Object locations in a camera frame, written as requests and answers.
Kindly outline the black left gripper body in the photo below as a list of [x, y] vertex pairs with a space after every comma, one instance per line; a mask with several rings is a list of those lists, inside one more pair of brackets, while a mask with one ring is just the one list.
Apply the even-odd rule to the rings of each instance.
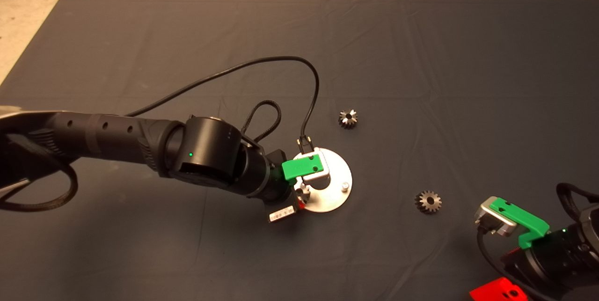
[[287, 157], [283, 150], [277, 149], [266, 156], [270, 175], [264, 193], [264, 207], [269, 223], [281, 222], [298, 214], [300, 204], [293, 185], [286, 180], [283, 162]]

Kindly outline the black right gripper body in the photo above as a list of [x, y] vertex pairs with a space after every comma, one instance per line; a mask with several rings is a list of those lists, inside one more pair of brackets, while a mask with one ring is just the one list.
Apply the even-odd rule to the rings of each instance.
[[501, 257], [507, 273], [543, 294], [567, 294], [578, 288], [568, 235], [550, 233], [533, 241], [530, 248], [520, 249], [513, 256]]

